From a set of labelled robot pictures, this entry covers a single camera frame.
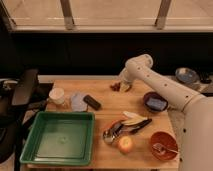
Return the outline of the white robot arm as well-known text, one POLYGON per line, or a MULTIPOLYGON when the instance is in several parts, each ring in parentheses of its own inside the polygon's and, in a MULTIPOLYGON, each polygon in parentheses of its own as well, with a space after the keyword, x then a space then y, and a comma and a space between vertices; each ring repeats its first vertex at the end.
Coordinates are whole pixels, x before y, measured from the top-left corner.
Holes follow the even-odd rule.
POLYGON ((127 84, 143 81, 185 114, 178 171, 213 171, 213 97, 156 73, 152 66, 149 54, 130 58, 120 78, 127 84))

